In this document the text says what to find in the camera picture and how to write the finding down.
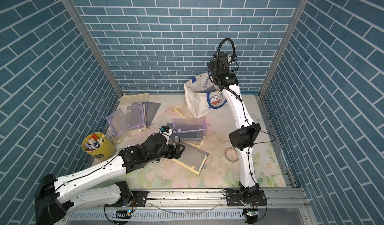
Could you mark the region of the grey purple mesh pouch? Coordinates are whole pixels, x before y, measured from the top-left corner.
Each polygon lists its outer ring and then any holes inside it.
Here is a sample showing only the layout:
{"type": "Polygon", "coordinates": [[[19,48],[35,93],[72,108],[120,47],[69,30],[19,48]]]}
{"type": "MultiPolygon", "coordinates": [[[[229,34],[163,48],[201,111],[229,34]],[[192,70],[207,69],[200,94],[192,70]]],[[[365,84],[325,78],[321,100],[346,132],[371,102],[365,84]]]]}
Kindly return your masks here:
{"type": "Polygon", "coordinates": [[[167,126],[173,129],[172,138],[182,141],[200,141],[206,135],[205,118],[173,118],[167,126]]]}

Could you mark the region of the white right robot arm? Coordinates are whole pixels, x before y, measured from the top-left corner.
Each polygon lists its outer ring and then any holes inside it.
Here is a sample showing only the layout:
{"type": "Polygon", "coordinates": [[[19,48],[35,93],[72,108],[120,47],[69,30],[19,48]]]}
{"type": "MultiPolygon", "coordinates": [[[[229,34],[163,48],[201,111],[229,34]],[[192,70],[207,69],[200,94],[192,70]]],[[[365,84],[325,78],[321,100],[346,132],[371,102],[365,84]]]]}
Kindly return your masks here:
{"type": "Polygon", "coordinates": [[[239,182],[241,201],[245,205],[265,206],[266,197],[257,183],[253,163],[253,146],[261,126],[254,123],[243,103],[239,82],[236,75],[230,71],[229,64],[232,61],[228,61],[228,58],[224,52],[214,55],[213,60],[208,63],[212,73],[210,79],[222,91],[235,118],[236,130],[230,133],[229,138],[238,153],[241,166],[239,182]]]}

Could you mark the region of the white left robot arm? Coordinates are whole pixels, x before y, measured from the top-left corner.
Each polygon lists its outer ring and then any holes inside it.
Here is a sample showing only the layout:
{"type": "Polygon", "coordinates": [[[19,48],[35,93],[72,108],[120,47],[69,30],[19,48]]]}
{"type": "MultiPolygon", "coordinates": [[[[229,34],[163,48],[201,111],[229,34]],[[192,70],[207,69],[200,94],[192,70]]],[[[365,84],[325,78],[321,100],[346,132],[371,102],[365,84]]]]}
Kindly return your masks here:
{"type": "Polygon", "coordinates": [[[153,161],[178,159],[184,150],[185,146],[169,134],[155,133],[142,144],[124,148],[97,166],[58,178],[49,174],[41,179],[35,195],[36,223],[53,225],[70,213],[95,206],[134,208],[136,199],[127,182],[101,189],[94,186],[153,161]]]}

